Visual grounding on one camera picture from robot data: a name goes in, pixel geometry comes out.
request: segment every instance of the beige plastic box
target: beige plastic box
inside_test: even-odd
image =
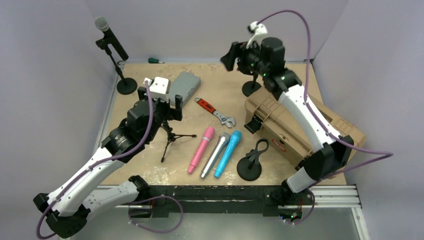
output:
[[[312,96],[309,95],[309,97],[325,119],[342,136],[350,135],[355,146],[361,147],[365,143],[365,135],[353,124],[344,120]],[[269,144],[293,166],[298,166],[305,157],[313,153],[311,143],[295,117],[264,87],[246,99],[244,108],[246,124],[252,121],[254,115],[258,121],[262,121],[260,129],[256,133],[261,138],[268,139]],[[355,153],[356,150],[352,150],[349,160]]]

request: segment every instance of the wrench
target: wrench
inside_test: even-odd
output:
[[[198,103],[200,106],[202,106],[202,108],[206,109],[206,111],[215,115],[221,122],[221,125],[225,124],[228,128],[232,128],[236,126],[236,120],[233,117],[222,115],[219,111],[217,111],[212,105],[210,105],[204,99],[197,96],[194,98],[194,101]]]

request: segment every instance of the gray case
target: gray case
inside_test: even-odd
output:
[[[186,71],[181,72],[172,82],[169,100],[175,105],[175,95],[182,96],[182,107],[195,94],[201,84],[200,78]]]

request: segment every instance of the beige table surface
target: beige table surface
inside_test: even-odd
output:
[[[305,80],[305,64],[287,64],[299,78]],[[236,170],[237,163],[247,152],[255,148],[259,136],[251,134],[244,128],[245,100],[242,85],[252,79],[238,71],[227,72],[219,63],[127,63],[123,74],[135,79],[138,86],[142,86],[144,78],[163,77],[173,81],[182,71],[187,71],[201,79],[201,85],[194,96],[183,107],[182,121],[170,121],[169,125],[175,134],[196,134],[196,138],[183,137],[172,142],[166,152],[165,161],[161,162],[162,154],[167,143],[167,134],[160,128],[154,140],[145,146],[145,150],[137,154],[122,168],[115,171],[103,181],[103,185],[119,185],[132,175],[140,175],[149,185],[280,185],[281,182],[293,175],[296,170],[274,148],[269,146],[268,151],[260,156],[262,174],[255,181],[241,179]],[[322,101],[320,90],[313,69],[310,69],[310,84],[308,93]],[[214,106],[219,112],[228,117],[235,118],[236,126],[227,128],[221,125],[218,118],[204,110],[195,101],[201,97]],[[117,94],[112,104],[112,112],[108,122],[109,131],[116,128],[121,120],[127,116],[127,111],[138,100],[137,91],[130,95]],[[209,126],[215,128],[215,135],[206,149],[199,165],[193,174],[188,174],[187,169],[195,153],[205,129]],[[241,141],[235,149],[225,172],[220,178],[214,177],[218,166],[218,158],[211,172],[205,179],[200,178],[200,173],[211,154],[218,136],[223,132],[231,134],[238,130],[242,133]],[[321,185],[345,185],[344,175],[327,179]]]

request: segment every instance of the gray floor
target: gray floor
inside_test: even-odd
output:
[[[101,215],[72,240],[359,240],[350,208],[316,208],[308,220],[294,227],[283,225],[278,217],[262,217],[260,214],[187,213],[181,226],[166,234],[148,232],[128,224],[127,211],[113,209]],[[170,214],[169,218],[144,219],[144,225],[165,230],[171,228],[179,216]]]

